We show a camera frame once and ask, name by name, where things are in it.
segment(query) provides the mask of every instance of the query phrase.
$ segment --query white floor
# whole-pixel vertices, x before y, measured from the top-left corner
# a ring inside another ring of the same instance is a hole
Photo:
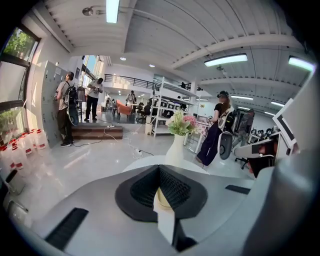
[[[174,139],[172,135],[159,135],[154,138],[143,133],[126,133],[124,137],[130,138],[133,146],[153,155],[165,155]],[[75,145],[88,142],[94,141],[75,141]],[[121,173],[136,161],[128,142],[128,139],[119,142],[103,140],[82,147],[64,148],[56,145],[52,149],[41,150],[41,155],[30,155],[32,172],[25,178],[26,187],[18,196],[19,201],[29,210],[25,224],[30,227],[34,220],[42,218],[55,204],[81,186]],[[194,145],[184,147],[184,159],[202,168],[202,164],[195,160],[196,155],[188,148],[192,149]],[[253,179],[248,168],[241,170],[241,163],[235,162],[233,154],[227,160],[221,160],[217,155],[214,161],[203,169],[211,175]]]

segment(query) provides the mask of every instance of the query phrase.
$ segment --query white ceiling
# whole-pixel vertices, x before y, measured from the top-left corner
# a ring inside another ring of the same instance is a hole
[[[307,72],[288,65],[289,56],[311,62],[292,36],[282,10],[271,0],[120,0],[117,24],[105,14],[84,16],[83,8],[105,10],[105,0],[45,0],[72,44],[71,54],[125,56],[139,67],[150,63],[192,80],[212,95],[221,90],[250,95],[238,106],[276,112],[271,100],[293,98]],[[246,53],[248,61],[224,64],[226,73],[204,62]]]

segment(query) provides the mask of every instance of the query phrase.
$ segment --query white shirt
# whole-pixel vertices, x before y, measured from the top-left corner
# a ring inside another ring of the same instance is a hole
[[[98,88],[102,87],[102,83],[98,84],[98,80],[93,80],[89,83],[89,85],[95,86],[97,88],[90,88],[88,92],[88,96],[98,99],[99,98]]]

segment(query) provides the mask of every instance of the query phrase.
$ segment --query black vent slot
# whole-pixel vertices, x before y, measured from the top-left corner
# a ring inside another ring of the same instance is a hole
[[[249,192],[250,192],[250,189],[249,188],[246,188],[246,187],[242,187],[242,186],[236,186],[236,185],[228,185],[225,187],[226,190],[231,190],[231,191],[234,191],[234,192],[238,192],[238,193],[241,193],[241,194],[245,194],[245,195],[248,195]]]
[[[74,208],[47,236],[45,241],[63,251],[88,213],[85,209]]]

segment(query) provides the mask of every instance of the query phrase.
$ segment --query orange chair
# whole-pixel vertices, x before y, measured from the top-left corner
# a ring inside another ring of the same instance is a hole
[[[118,114],[124,114],[127,116],[131,115],[132,108],[130,106],[123,105],[120,100],[116,100],[116,108],[118,110]]]

